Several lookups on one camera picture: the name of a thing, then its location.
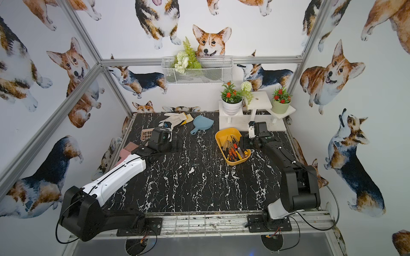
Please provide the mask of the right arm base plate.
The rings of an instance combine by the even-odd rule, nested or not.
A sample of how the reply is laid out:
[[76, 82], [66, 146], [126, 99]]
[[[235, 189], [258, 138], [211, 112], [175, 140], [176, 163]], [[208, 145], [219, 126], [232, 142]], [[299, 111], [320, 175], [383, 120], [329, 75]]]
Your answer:
[[284, 232], [293, 230], [288, 218], [272, 220], [269, 217], [262, 214], [248, 215], [245, 228], [247, 228], [250, 233], [275, 233], [280, 231]]

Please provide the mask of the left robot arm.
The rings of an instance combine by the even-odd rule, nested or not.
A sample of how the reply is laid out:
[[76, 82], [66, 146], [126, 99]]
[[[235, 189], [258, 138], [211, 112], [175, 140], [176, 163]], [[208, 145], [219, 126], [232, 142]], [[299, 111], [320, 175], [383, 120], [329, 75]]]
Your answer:
[[67, 190], [57, 226], [64, 227], [83, 242], [114, 229], [130, 229], [138, 234], [147, 232], [145, 214], [137, 208], [116, 211], [104, 205], [118, 189], [172, 149], [170, 124], [155, 128], [151, 137], [116, 167], [81, 188], [72, 186]]

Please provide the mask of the yellow plastic storage box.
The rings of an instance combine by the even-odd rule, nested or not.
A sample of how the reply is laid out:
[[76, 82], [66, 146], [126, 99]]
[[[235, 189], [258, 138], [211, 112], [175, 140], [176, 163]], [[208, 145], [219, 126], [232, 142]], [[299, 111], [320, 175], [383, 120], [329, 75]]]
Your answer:
[[220, 130], [215, 134], [217, 145], [223, 155], [223, 159], [229, 166], [239, 165], [246, 162], [250, 156], [250, 149], [241, 146], [244, 137], [236, 128]]

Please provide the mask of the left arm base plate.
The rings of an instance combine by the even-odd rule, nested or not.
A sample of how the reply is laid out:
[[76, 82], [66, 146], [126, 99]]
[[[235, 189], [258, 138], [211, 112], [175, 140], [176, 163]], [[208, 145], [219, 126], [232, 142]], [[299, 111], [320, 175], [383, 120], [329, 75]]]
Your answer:
[[162, 225], [162, 218], [145, 218], [144, 220], [139, 220], [135, 227], [118, 229], [116, 235], [117, 237], [160, 235]]

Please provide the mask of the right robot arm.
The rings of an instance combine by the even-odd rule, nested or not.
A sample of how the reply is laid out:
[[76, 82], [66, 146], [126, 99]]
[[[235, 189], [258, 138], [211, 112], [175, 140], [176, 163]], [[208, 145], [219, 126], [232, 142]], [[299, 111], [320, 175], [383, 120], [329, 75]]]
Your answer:
[[283, 219], [296, 211], [318, 208], [320, 193], [313, 166], [304, 165], [292, 157], [268, 131], [265, 122], [251, 121], [248, 126], [248, 135], [241, 145], [247, 149], [259, 150], [281, 173], [280, 197], [268, 205], [268, 219]]

